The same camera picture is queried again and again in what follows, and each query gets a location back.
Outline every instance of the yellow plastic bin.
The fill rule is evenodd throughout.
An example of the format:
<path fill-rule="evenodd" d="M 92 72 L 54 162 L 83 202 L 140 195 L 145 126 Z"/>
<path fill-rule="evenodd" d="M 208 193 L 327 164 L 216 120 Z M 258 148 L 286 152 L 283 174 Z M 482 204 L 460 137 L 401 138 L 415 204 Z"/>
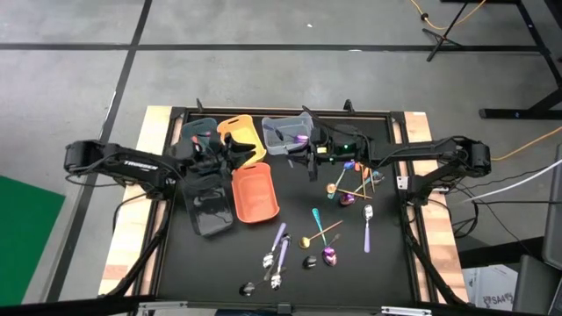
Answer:
<path fill-rule="evenodd" d="M 244 166 L 248 166 L 255 162 L 261 162 L 265 157 L 265 148 L 263 148 L 260 137 L 257 135 L 254 120 L 248 114 L 242 114 L 237 117 L 229 118 L 220 122 L 217 127 L 220 133 L 220 139 L 225 140 L 225 135 L 231 133 L 234 140 L 243 144 L 256 145 L 254 148 L 254 156 L 244 162 Z"/>

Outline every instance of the black tray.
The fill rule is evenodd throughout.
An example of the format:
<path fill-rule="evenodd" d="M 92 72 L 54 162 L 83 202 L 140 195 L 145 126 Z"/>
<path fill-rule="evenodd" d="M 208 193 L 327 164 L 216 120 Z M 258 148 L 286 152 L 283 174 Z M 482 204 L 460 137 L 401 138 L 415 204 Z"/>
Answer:
<path fill-rule="evenodd" d="M 256 130 L 262 138 L 261 117 L 295 115 L 298 111 L 245 110 L 254 118 Z M 240 110 L 205 109 L 205 113 L 190 112 L 188 121 L 211 117 L 218 122 L 238 115 Z M 356 113 L 351 118 L 342 111 L 322 111 L 322 117 L 331 124 L 344 123 L 358 127 L 376 141 L 392 138 L 389 114 Z M 247 225 L 239 220 L 233 227 L 214 238 L 197 236 L 191 226 L 181 194 L 174 203 L 165 251 L 159 255 L 158 283 L 155 294 L 159 299 L 188 301 L 190 306 L 210 308 L 277 308 L 287 304 L 300 310 L 347 309 L 376 311 L 382 305 L 411 305 L 419 297 L 415 267 L 411 253 L 403 240 L 402 217 L 396 191 L 393 167 L 380 171 L 386 180 L 376 187 L 372 200 L 375 215 L 370 222 L 371 252 L 364 253 L 364 219 L 361 211 L 365 202 L 341 208 L 337 200 L 328 200 L 325 187 L 342 172 L 342 164 L 319 166 L 319 179 L 309 183 L 306 168 L 295 164 L 291 169 L 283 156 L 265 157 L 271 165 L 271 175 L 280 206 L 273 220 Z M 360 184 L 359 174 L 346 172 L 340 187 L 354 190 Z M 342 238 L 334 245 L 338 254 L 337 266 L 330 268 L 322 262 L 312 269 L 303 270 L 301 263 L 307 255 L 320 259 L 321 238 L 307 249 L 300 249 L 298 239 L 318 232 L 313 207 L 321 211 L 322 225 L 327 227 L 337 220 L 344 222 L 327 234 Z M 287 223 L 286 232 L 293 237 L 285 260 L 287 271 L 283 286 L 272 291 L 262 284 L 254 296 L 240 296 L 241 284 L 257 282 L 263 277 L 261 261 L 270 251 L 281 222 Z"/>

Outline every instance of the concrete floor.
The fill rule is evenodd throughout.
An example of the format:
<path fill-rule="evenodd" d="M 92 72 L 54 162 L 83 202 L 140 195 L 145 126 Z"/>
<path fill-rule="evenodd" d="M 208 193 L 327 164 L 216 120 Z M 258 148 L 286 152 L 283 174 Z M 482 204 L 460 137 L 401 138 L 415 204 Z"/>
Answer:
<path fill-rule="evenodd" d="M 435 24 L 446 25 L 458 5 L 419 1 Z M 542 1 L 525 1 L 547 46 L 562 54 L 562 32 Z M 23 1 L 0 3 L 0 42 L 128 43 L 143 1 Z M 154 0 L 141 43 L 432 43 L 421 32 L 409 0 Z M 470 45 L 530 45 L 516 7 L 485 5 L 450 37 Z M 119 78 L 124 52 L 0 51 L 0 173 L 69 194 L 61 168 L 64 146 L 97 138 Z M 147 105 L 341 108 L 425 111 L 434 138 L 463 134 L 502 155 L 560 125 L 557 121 L 482 120 L 478 108 L 526 108 L 555 88 L 536 54 L 352 52 L 138 52 L 126 85 L 112 142 L 134 147 Z M 553 160 L 556 135 L 505 162 L 483 183 L 537 169 Z M 548 198 L 542 176 L 502 199 Z M 496 189 L 490 185 L 476 193 Z M 97 189 L 61 299 L 93 298 L 111 242 L 111 221 L 123 190 Z M 472 207 L 448 198 L 454 220 Z M 542 205 L 495 205 L 519 238 L 544 231 Z M 512 241 L 483 210 L 473 237 Z"/>

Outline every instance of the wooden table frame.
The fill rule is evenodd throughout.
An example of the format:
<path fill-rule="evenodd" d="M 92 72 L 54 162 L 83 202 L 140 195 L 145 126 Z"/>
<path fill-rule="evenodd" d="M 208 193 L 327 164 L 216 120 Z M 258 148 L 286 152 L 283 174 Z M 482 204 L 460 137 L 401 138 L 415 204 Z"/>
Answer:
<path fill-rule="evenodd" d="M 162 154 L 165 143 L 173 144 L 179 140 L 182 120 L 177 118 L 173 124 L 170 123 L 170 118 L 174 115 L 173 109 L 176 108 L 171 106 L 149 106 L 147 108 L 136 149 L 152 154 Z M 399 115 L 399 120 L 403 119 L 403 122 L 397 120 L 393 123 L 396 143 L 403 141 L 401 137 L 403 132 L 406 132 L 409 142 L 431 140 L 429 123 L 425 113 L 404 112 L 403 115 L 401 114 Z M 416 174 L 425 175 L 436 169 L 437 163 L 435 161 L 413 162 L 413 168 Z M 407 164 L 400 162 L 400 174 L 406 176 L 407 170 Z M 142 190 L 138 185 L 128 186 L 123 199 L 125 200 L 141 193 Z M 446 204 L 444 196 L 439 193 L 432 193 L 429 198 Z M 158 229 L 162 221 L 164 209 L 166 208 L 166 202 L 155 203 L 155 216 L 150 219 L 151 202 L 144 197 L 140 197 L 121 207 L 99 287 L 99 294 L 107 293 L 117 286 L 119 280 L 125 276 L 138 259 L 143 243 L 151 238 Z M 410 218 L 412 218 L 414 216 L 414 208 L 408 207 L 407 211 Z M 431 261 L 455 294 L 464 301 L 468 301 L 465 281 L 458 259 L 457 246 L 450 225 L 449 213 L 441 205 L 429 203 L 421 208 L 421 215 Z M 153 231 L 149 233 L 147 232 L 147 227 L 150 220 L 154 224 L 151 225 Z M 411 227 L 417 237 L 418 226 L 413 223 Z M 137 290 L 140 294 L 150 293 L 155 256 L 156 252 L 152 254 L 143 271 L 140 288 L 137 285 Z M 415 262 L 421 300 L 429 301 L 431 292 L 429 291 L 426 274 L 417 258 Z M 132 286 L 129 289 L 127 295 L 132 293 L 133 288 L 135 287 Z M 444 303 L 441 295 L 439 295 L 439 301 Z"/>

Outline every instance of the white cable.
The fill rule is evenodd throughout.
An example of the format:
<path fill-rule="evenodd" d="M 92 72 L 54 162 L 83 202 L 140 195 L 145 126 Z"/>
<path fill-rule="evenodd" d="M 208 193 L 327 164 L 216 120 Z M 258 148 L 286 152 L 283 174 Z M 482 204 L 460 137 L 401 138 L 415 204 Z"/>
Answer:
<path fill-rule="evenodd" d="M 526 182 L 528 182 L 528 181 L 533 180 L 534 178 L 536 178 L 536 177 L 542 175 L 543 173 L 547 172 L 548 170 L 550 170 L 550 169 L 552 169 L 552 168 L 558 166 L 560 163 L 562 163 L 562 159 L 560 159 L 560 160 L 557 161 L 557 162 L 554 162 L 552 165 L 550 165 L 548 168 L 544 169 L 543 171 L 541 171 L 541 172 L 539 172 L 539 173 L 537 173 L 537 174 L 535 174 L 535 175 L 533 175 L 533 176 L 530 176 L 530 177 L 528 177 L 527 179 L 521 180 L 521 181 L 518 182 L 518 183 L 509 185 L 508 187 L 503 188 L 503 189 L 499 189 L 499 190 L 495 190 L 495 191 L 492 191 L 492 192 L 489 192 L 489 193 L 486 193 L 486 194 L 479 195 L 479 196 L 477 196 L 477 197 L 467 198 L 466 200 L 464 200 L 464 201 L 462 201 L 462 202 L 460 202 L 460 203 L 470 202 L 470 201 L 473 201 L 473 200 L 475 200 L 475 199 L 485 198 L 485 197 L 489 197 L 489 196 L 491 196 L 491 195 L 498 194 L 498 193 L 503 192 L 503 191 L 506 191 L 506 190 L 511 190 L 511 189 L 513 189 L 513 188 L 516 187 L 516 186 L 519 186 L 519 185 L 521 185 L 521 184 L 523 184 L 523 183 L 526 183 Z"/>

